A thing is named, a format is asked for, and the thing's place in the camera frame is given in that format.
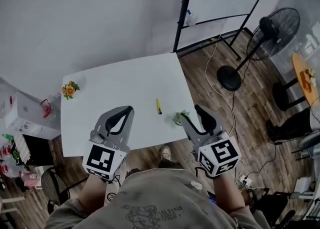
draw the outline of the shirt sleeve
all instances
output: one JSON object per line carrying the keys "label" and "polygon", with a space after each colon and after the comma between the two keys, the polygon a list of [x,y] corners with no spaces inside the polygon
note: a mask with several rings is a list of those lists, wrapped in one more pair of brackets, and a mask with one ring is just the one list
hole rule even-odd
{"label": "shirt sleeve", "polygon": [[256,222],[254,216],[251,214],[249,206],[239,208],[238,210],[231,212],[229,216],[237,222],[240,228],[262,229],[262,227]]}
{"label": "shirt sleeve", "polygon": [[49,216],[44,229],[73,228],[88,217],[88,215],[81,210],[82,205],[78,199],[67,200]]}

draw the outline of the fan grille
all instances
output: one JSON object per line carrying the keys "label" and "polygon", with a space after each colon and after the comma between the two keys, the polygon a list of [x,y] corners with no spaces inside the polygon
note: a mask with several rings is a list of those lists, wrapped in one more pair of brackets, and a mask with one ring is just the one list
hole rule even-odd
{"label": "fan grille", "polygon": [[[268,18],[271,19],[272,26],[278,31],[277,38],[264,41],[251,57],[252,60],[264,60],[277,54],[294,38],[300,26],[299,13],[291,7],[278,9],[271,13]],[[263,37],[264,34],[258,26],[254,30],[253,36],[246,47],[247,55]]]}

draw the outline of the yellow marker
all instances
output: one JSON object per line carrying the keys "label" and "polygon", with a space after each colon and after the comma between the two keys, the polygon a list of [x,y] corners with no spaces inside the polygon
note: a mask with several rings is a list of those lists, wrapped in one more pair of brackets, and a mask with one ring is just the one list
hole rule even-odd
{"label": "yellow marker", "polygon": [[158,113],[159,113],[160,115],[162,115],[162,110],[161,110],[160,102],[159,102],[159,99],[158,99],[158,98],[156,99],[156,109],[157,109]]}

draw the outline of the power strip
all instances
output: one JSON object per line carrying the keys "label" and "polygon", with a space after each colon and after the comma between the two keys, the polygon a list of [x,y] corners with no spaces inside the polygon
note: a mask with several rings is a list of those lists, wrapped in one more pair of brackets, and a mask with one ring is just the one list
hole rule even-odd
{"label": "power strip", "polygon": [[241,178],[239,179],[240,183],[245,184],[245,186],[247,188],[250,187],[252,180],[249,177],[246,177],[244,175],[241,176]]}

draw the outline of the black fan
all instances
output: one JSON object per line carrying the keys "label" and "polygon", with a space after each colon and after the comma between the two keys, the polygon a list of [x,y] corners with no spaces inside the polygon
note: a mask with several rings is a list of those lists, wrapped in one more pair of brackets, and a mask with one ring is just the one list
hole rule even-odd
{"label": "black fan", "polygon": [[296,35],[300,16],[296,9],[285,7],[260,19],[246,48],[246,58],[234,69],[229,65],[220,67],[216,73],[220,84],[229,91],[240,88],[242,79],[239,69],[249,60],[267,59],[282,50]]}

